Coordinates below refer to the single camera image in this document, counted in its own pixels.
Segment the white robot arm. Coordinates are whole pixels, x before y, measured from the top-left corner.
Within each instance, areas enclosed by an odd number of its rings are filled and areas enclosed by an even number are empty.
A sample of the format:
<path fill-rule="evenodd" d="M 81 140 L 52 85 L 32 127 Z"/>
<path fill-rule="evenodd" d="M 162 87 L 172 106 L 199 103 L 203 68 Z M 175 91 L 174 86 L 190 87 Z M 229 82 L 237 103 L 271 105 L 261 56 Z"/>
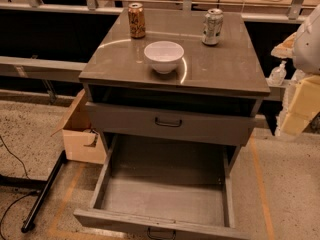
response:
<path fill-rule="evenodd" d="M 275 135 L 300 135 L 320 113 L 320 5 L 271 55 L 291 59 L 296 69 L 283 96 Z"/>

